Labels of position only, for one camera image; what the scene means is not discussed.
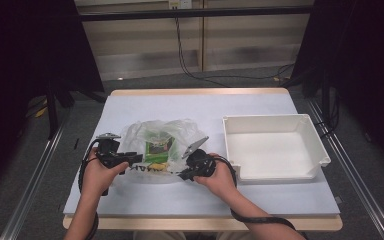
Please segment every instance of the person's left arm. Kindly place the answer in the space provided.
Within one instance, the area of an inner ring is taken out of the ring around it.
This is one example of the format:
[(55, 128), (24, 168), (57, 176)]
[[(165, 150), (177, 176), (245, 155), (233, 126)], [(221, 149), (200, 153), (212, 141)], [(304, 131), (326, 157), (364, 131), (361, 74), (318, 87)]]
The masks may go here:
[(89, 160), (94, 160), (91, 160), (86, 167), (79, 203), (64, 239), (86, 238), (92, 229), (102, 193), (111, 185), (115, 176), (129, 166), (124, 162), (108, 169), (96, 159), (95, 152), (96, 148), (93, 148), (88, 156)]

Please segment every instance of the person's right arm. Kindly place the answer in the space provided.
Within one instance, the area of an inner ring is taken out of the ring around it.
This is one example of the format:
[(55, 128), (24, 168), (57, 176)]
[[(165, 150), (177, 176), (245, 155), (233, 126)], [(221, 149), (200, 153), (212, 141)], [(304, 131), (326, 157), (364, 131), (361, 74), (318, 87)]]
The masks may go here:
[[(206, 186), (240, 216), (271, 217), (236, 189), (230, 170), (223, 162), (216, 161), (216, 170), (211, 177), (194, 177), (194, 180)], [(245, 225), (257, 239), (304, 239), (295, 230), (283, 224), (245, 223)]]

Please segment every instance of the person's left hand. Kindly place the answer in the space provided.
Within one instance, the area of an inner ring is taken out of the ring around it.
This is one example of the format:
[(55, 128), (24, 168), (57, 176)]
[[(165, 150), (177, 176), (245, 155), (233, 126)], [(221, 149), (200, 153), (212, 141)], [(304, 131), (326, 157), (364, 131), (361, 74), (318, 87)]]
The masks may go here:
[(129, 167), (129, 163), (124, 162), (113, 168), (106, 168), (97, 159), (95, 153), (97, 148), (94, 147), (90, 151), (88, 159), (91, 160), (85, 170), (82, 184), (82, 195), (91, 194), (92, 196), (101, 196), (108, 189), (115, 176), (123, 172)]

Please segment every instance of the white plastic bin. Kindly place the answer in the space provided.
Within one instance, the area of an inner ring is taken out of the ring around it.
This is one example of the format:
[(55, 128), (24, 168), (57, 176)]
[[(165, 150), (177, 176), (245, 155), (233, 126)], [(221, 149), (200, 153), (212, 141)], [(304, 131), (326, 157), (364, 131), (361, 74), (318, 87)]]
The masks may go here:
[(223, 125), (240, 181), (312, 179), (330, 163), (307, 114), (227, 116)]

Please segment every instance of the plastic bag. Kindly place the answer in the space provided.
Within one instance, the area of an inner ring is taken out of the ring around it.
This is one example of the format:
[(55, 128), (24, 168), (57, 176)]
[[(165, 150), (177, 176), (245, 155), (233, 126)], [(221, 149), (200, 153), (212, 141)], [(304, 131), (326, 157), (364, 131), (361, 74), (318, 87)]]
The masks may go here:
[(142, 172), (179, 173), (186, 168), (186, 148), (205, 136), (190, 119), (137, 122), (121, 133), (119, 151), (144, 154), (146, 164), (136, 167)]

